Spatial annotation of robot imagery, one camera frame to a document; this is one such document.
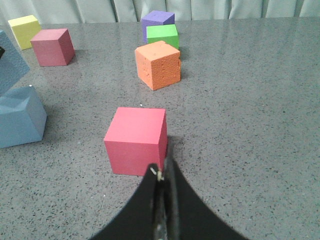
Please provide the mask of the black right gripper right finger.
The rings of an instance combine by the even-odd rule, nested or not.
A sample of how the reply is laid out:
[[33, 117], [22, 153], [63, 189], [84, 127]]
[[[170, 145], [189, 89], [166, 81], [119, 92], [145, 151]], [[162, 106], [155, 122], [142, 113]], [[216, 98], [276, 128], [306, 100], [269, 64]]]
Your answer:
[[167, 157], [159, 181], [159, 238], [161, 240], [245, 240], [200, 199], [178, 164]]

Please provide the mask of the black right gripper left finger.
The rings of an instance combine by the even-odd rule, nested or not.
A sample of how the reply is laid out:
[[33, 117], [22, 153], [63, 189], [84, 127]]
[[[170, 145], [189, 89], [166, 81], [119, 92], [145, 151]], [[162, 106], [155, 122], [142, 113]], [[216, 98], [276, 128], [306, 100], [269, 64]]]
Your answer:
[[158, 166], [149, 164], [138, 188], [113, 220], [93, 240], [152, 240]]

